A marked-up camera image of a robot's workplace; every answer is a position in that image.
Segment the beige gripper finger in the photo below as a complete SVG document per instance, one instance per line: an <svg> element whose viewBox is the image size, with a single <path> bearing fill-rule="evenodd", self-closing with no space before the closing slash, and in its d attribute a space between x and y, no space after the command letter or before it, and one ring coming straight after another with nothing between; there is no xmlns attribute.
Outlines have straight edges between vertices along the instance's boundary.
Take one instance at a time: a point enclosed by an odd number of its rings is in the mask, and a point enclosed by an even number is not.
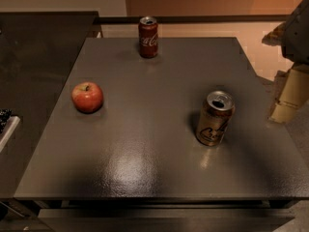
<svg viewBox="0 0 309 232"><path fill-rule="evenodd" d="M270 46L280 45L285 32L285 22L282 22L262 38L262 43Z"/></svg>
<svg viewBox="0 0 309 232"><path fill-rule="evenodd" d="M293 65L287 72L278 71L268 118L276 123L288 123L308 100L308 65Z"/></svg>

